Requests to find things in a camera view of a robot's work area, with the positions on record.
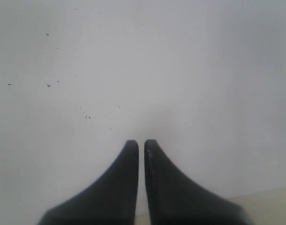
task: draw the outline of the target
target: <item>white wall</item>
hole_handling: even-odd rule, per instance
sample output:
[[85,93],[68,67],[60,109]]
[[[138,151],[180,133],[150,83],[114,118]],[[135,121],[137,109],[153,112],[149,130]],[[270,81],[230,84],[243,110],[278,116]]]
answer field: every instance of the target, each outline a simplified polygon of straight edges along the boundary
[[127,139],[147,213],[147,138],[224,197],[286,187],[286,0],[0,0],[0,225],[36,223]]

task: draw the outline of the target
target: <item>beige floor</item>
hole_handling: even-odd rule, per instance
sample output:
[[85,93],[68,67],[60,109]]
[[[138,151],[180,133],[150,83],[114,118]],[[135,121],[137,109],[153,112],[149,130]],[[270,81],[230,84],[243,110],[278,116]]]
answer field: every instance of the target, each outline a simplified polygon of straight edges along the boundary
[[[231,199],[242,205],[256,225],[286,225],[286,189]],[[137,216],[136,225],[150,225],[149,215]]]

